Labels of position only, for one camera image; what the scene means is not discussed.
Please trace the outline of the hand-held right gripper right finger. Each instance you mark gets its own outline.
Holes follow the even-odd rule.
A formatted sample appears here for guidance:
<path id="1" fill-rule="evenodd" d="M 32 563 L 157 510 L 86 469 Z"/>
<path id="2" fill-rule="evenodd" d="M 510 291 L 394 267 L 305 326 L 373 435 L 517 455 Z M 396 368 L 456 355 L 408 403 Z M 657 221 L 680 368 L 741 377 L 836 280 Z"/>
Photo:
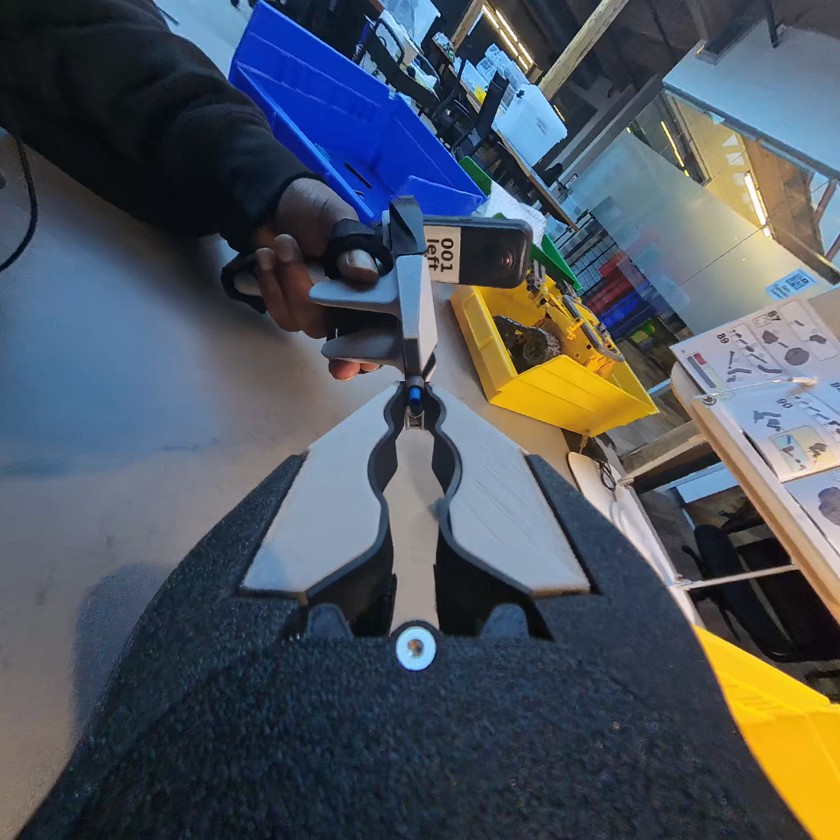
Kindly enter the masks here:
<path id="1" fill-rule="evenodd" d="M 529 597 L 591 590 L 529 452 L 446 390 L 427 389 L 438 520 L 460 556 Z"/>

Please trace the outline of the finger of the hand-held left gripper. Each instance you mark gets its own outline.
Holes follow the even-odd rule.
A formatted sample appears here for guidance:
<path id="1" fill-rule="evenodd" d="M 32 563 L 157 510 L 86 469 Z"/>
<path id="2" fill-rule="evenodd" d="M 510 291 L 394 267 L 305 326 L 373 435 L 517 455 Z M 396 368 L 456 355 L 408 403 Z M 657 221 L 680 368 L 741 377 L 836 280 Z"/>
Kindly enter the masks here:
<path id="1" fill-rule="evenodd" d="M 402 359 L 406 376 L 431 378 L 436 365 L 438 325 L 432 281 L 424 255 L 395 259 L 402 324 Z"/>

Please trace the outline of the person's left forearm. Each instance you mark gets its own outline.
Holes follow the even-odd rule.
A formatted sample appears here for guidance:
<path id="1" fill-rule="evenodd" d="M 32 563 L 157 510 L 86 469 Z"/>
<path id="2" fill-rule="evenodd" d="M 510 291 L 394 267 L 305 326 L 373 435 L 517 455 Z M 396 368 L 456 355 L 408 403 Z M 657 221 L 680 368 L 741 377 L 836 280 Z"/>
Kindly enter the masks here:
<path id="1" fill-rule="evenodd" d="M 312 179 L 264 113 L 153 2 L 2 2 L 2 127 L 170 235 L 255 245 Z"/>

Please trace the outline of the grey desk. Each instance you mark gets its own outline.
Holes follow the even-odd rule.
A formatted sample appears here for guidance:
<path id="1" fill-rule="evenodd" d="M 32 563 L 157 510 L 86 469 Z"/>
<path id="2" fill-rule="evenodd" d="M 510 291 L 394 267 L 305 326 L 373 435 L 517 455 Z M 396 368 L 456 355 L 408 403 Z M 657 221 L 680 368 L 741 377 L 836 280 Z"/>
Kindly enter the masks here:
<path id="1" fill-rule="evenodd" d="M 205 193 L 227 172 L 168 171 L 151 193 L 134 162 L 86 152 L 73 106 L 108 75 L 66 60 L 80 27 L 108 49 L 186 61 L 196 91 L 235 94 L 151 2 L 2 2 L 2 130 L 65 174 L 67 256 L 24 257 L 4 291 L 2 358 L 2 837 L 571 838 L 548 765 L 555 719 L 527 639 L 489 638 L 430 679 L 388 637 L 312 637 L 278 600 L 237 595 L 291 477 L 276 469 L 186 563 L 175 555 L 263 467 L 236 466 L 210 433 L 219 410 L 182 394 L 195 327 L 179 235 L 230 227 Z M 37 273 L 41 261 L 47 272 Z"/>

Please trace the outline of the person's left hand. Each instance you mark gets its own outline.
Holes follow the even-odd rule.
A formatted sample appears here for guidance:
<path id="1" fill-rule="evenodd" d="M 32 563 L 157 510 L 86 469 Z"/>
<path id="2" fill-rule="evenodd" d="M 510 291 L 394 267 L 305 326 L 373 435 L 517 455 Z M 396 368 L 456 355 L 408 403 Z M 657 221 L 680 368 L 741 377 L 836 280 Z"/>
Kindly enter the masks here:
<path id="1" fill-rule="evenodd" d="M 351 205 L 325 184 L 308 178 L 282 193 L 271 221 L 255 233 L 259 292 L 275 324 L 312 339 L 327 335 L 326 309 L 310 299 L 316 281 L 311 265 L 320 262 L 333 227 L 358 220 Z"/>

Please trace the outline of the green storage bin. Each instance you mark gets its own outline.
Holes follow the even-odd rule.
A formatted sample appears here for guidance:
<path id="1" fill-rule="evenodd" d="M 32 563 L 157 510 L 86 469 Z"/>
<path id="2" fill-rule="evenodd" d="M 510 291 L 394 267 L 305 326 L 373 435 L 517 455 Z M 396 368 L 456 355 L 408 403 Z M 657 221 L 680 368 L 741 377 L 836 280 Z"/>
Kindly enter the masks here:
<path id="1" fill-rule="evenodd" d="M 545 217 L 535 207 L 521 203 L 514 198 L 481 170 L 470 157 L 464 156 L 458 163 L 486 197 L 486 201 L 476 211 L 476 214 L 483 217 L 517 219 L 525 222 L 530 226 L 533 236 L 531 258 L 539 262 L 553 280 L 559 281 L 562 277 L 575 292 L 583 291 L 581 283 L 555 247 L 552 239 L 547 235 Z"/>

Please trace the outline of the yellow toy bulldozer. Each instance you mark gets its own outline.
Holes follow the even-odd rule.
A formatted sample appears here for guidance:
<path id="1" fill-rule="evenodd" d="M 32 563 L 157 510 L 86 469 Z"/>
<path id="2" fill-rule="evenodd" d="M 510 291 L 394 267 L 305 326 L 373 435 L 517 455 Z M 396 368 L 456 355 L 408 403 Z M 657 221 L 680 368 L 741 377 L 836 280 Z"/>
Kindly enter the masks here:
<path id="1" fill-rule="evenodd" d="M 527 294 L 530 309 L 537 313 L 533 323 L 505 312 L 493 317 L 518 372 L 563 356 L 609 379 L 626 362 L 605 325 L 566 279 L 555 282 L 545 266 L 533 260 L 521 290 Z"/>

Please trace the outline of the clear plastic storage boxes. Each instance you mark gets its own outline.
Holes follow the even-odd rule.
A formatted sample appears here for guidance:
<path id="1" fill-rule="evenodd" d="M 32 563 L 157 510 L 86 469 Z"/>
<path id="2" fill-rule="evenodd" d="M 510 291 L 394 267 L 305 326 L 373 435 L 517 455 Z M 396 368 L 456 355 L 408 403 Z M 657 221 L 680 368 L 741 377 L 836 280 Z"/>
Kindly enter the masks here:
<path id="1" fill-rule="evenodd" d="M 507 107 L 498 110 L 492 128 L 533 169 L 568 137 L 555 107 L 530 83 L 518 88 Z"/>

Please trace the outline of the blue storage bin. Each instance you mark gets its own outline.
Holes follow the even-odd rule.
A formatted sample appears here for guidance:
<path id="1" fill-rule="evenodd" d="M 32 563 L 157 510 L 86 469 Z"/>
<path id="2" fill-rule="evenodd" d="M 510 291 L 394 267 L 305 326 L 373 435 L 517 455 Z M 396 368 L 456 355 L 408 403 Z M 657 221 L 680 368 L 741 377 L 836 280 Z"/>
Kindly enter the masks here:
<path id="1" fill-rule="evenodd" d="M 404 98 L 267 3 L 250 16 L 228 78 L 364 224 L 399 196 L 435 216 L 468 216 L 487 200 Z"/>

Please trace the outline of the wooden beam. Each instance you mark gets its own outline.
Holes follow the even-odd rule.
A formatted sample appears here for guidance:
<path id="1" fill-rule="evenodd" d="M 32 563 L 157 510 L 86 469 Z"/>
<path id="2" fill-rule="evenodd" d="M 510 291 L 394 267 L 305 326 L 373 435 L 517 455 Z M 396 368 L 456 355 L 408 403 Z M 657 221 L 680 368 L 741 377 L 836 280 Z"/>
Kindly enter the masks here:
<path id="1" fill-rule="evenodd" d="M 539 89 L 546 100 L 552 99 L 571 78 L 604 33 L 624 10 L 628 1 L 601 1 L 583 22 L 570 43 L 544 74 Z"/>

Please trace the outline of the instruction booklet on stand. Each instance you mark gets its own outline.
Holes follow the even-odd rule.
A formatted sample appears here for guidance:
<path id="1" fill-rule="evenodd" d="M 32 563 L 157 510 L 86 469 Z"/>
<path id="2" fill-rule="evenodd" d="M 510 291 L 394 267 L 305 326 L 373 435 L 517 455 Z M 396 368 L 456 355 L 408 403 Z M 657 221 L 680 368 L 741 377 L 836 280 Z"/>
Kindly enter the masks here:
<path id="1" fill-rule="evenodd" d="M 670 382 L 697 432 L 738 482 L 746 498 L 803 573 L 834 620 L 839 620 L 839 556 L 814 521 L 783 488 L 763 457 L 720 402 L 708 404 L 680 364 Z"/>

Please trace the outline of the building instruction booklet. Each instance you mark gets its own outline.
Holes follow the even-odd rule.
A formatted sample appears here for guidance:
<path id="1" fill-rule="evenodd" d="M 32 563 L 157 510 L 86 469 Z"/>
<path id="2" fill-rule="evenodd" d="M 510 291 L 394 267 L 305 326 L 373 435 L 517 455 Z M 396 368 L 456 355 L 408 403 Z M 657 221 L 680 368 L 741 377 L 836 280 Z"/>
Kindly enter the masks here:
<path id="1" fill-rule="evenodd" d="M 780 481 L 839 463 L 839 347 L 812 302 L 775 302 L 672 347 Z"/>

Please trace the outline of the white table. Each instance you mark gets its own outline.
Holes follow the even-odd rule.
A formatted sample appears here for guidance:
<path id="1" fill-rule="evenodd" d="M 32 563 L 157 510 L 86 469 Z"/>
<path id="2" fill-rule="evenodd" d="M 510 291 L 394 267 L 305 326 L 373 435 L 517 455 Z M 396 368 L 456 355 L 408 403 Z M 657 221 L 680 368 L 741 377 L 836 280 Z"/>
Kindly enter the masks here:
<path id="1" fill-rule="evenodd" d="M 696 45 L 665 77 L 665 88 L 698 109 L 766 140 L 777 151 L 838 178 L 839 42 L 780 28 L 772 46 L 759 21 L 712 59 Z"/>

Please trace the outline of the large yellow storage bin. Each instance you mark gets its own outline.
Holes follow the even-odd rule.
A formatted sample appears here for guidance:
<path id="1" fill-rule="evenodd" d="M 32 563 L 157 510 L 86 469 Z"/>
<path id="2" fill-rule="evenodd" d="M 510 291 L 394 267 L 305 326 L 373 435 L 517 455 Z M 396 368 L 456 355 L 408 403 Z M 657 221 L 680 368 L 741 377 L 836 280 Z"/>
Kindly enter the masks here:
<path id="1" fill-rule="evenodd" d="M 839 706 L 719 636 L 694 627 L 730 713 L 811 838 L 839 838 Z"/>

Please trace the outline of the blue wall sign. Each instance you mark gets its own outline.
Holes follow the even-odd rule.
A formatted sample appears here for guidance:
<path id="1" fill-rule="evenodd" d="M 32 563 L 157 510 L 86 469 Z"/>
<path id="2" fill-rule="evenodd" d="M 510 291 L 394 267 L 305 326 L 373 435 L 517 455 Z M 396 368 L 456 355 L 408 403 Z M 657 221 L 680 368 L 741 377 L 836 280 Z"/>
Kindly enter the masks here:
<path id="1" fill-rule="evenodd" d="M 803 269 L 797 269 L 767 286 L 765 293 L 771 300 L 783 301 L 819 286 L 820 282 L 818 280 Z"/>

